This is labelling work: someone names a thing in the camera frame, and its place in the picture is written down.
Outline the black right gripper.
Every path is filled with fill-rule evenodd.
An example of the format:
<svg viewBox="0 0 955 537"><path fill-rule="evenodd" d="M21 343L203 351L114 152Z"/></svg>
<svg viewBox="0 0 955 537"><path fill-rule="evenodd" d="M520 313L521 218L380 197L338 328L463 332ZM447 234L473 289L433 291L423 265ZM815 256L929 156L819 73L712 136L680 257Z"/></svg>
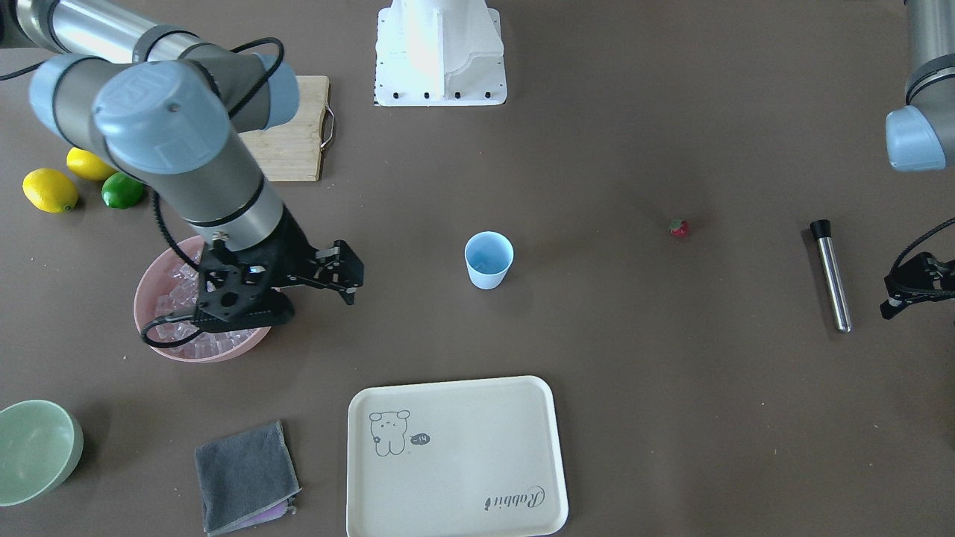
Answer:
<svg viewBox="0 0 955 537"><path fill-rule="evenodd" d="M222 241L202 248L195 326L224 333L286 324L295 310L279 289L313 276L320 289L334 290L352 306L364 273L348 242L317 251L284 210L272 234L252 248L232 252Z"/></svg>

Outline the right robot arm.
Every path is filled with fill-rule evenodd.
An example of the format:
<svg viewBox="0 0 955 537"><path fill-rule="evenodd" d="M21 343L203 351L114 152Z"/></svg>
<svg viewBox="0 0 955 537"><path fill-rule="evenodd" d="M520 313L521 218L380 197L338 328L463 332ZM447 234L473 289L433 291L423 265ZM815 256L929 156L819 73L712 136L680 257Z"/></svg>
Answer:
<svg viewBox="0 0 955 537"><path fill-rule="evenodd" d="M144 340L181 321L206 333L283 325L288 286L354 303L361 259L342 240L314 248L241 140L298 111L283 51L226 50L109 1L4 1L2 47L51 51L28 88L37 118L145 183L204 240L195 306L148 322Z"/></svg>

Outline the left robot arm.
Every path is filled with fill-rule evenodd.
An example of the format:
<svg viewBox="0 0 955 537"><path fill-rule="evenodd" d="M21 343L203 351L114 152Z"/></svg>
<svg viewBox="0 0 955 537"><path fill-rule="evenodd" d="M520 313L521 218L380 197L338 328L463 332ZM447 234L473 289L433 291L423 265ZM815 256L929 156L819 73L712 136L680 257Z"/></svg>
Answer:
<svg viewBox="0 0 955 537"><path fill-rule="evenodd" d="M905 84L905 105L886 116L886 150L898 172L928 172L954 162L954 4L951 1L907 1L911 74ZM907 307L953 299L953 262L932 254L908 255L952 219L911 242L883 279L887 299L881 316L893 319Z"/></svg>

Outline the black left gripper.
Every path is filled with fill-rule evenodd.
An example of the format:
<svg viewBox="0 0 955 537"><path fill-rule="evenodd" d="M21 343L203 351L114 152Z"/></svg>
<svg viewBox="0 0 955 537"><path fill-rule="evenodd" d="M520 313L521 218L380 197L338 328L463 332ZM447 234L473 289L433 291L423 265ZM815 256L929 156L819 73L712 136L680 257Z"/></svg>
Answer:
<svg viewBox="0 0 955 537"><path fill-rule="evenodd" d="M954 262L921 252L891 268L883 282L887 299L880 304L880 314L890 320L914 304L953 300Z"/></svg>

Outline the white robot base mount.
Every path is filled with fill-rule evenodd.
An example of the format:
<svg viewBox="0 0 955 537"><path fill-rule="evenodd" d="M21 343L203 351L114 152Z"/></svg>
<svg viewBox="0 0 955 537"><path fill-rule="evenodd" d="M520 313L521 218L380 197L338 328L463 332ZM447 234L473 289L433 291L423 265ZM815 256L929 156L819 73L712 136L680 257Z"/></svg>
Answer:
<svg viewBox="0 0 955 537"><path fill-rule="evenodd" d="M375 54L377 106L507 101L501 15L484 1L392 1L378 11Z"/></svg>

